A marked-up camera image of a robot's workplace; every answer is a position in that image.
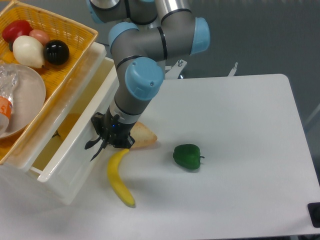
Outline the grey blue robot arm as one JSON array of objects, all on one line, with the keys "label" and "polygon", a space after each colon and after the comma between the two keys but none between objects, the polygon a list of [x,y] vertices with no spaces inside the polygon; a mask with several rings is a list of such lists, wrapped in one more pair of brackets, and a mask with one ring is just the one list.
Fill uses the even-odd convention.
[{"label": "grey blue robot arm", "polygon": [[87,6],[95,22],[116,21],[108,44],[119,87],[106,112],[91,117],[98,137],[85,149],[129,149],[133,126],[165,79],[159,62],[206,51],[210,28],[186,0],[89,0]]}]

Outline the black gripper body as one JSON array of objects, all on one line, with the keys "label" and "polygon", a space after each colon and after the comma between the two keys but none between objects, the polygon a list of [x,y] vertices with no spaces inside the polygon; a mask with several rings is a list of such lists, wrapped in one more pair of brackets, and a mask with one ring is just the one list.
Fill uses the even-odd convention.
[{"label": "black gripper body", "polygon": [[120,122],[120,115],[112,115],[108,109],[105,114],[96,112],[91,117],[91,123],[96,134],[104,135],[105,141],[114,148],[131,148],[135,140],[131,137],[131,129],[134,123]]}]

